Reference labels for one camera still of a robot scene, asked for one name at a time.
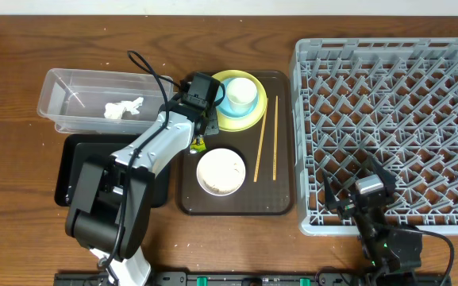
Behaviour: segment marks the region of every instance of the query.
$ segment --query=yellow plate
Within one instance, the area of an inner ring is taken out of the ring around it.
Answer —
[[[266,110],[267,106],[266,91],[264,90],[264,86],[262,86],[262,83],[260,83],[260,81],[255,76],[250,75],[247,72],[238,70],[220,71],[216,75],[213,75],[213,77],[219,80],[220,82],[224,81],[225,79],[235,77],[250,79],[257,86],[257,93],[259,95],[259,101],[257,103],[257,106],[255,106],[255,109],[252,111],[251,114],[244,116],[244,118],[236,120],[232,118],[227,118],[217,109],[216,114],[218,116],[218,127],[220,128],[220,130],[236,132],[254,126],[264,115],[264,111]]]

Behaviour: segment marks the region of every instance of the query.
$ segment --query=white wall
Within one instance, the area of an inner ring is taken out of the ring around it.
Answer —
[[[458,16],[458,0],[0,0],[0,14]]]

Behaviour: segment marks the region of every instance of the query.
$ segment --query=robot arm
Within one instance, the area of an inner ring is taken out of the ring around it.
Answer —
[[[167,127],[143,147],[131,166],[122,240],[110,263],[122,285],[144,285],[148,278],[150,267],[140,244],[148,227],[155,178],[193,138],[205,133],[207,113],[214,108],[219,87],[216,79],[195,74],[188,91],[178,93],[168,103]],[[162,106],[156,122],[130,145],[110,157],[90,157],[83,164],[65,229],[98,258],[107,258],[116,241],[130,158],[163,125],[166,112]]]

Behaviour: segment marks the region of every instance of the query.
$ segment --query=wooden table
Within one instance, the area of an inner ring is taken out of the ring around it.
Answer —
[[[52,284],[59,271],[95,270],[95,257],[64,233],[67,209],[53,200],[66,135],[36,112],[50,68],[140,72],[125,54],[136,49],[176,80],[231,68],[287,74],[295,42],[307,37],[458,37],[458,17],[0,17],[0,284]],[[458,285],[458,237],[452,241]],[[295,210],[190,217],[173,199],[152,210],[143,247],[158,269],[192,272],[304,273],[367,263],[354,237],[302,235]],[[421,271],[443,273],[447,261],[447,245],[424,238]]]

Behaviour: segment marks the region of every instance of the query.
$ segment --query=white cup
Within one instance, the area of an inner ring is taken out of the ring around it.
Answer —
[[[257,97],[257,86],[250,79],[235,78],[227,85],[227,99],[234,113],[243,115],[252,108]]]

